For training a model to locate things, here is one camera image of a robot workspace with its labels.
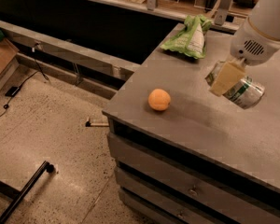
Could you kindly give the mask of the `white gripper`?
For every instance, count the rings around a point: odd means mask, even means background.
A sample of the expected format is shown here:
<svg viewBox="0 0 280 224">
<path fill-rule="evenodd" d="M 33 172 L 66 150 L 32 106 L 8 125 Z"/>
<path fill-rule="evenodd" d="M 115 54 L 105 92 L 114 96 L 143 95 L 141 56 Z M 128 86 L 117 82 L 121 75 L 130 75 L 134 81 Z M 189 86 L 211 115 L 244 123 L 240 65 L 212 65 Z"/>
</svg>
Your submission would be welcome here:
<svg viewBox="0 0 280 224">
<path fill-rule="evenodd" d="M 259 0 L 231 40 L 230 56 L 248 65 L 266 63 L 280 50 L 280 0 Z M 225 62 L 210 92 L 221 96 L 245 76 L 245 69 Z"/>
</svg>

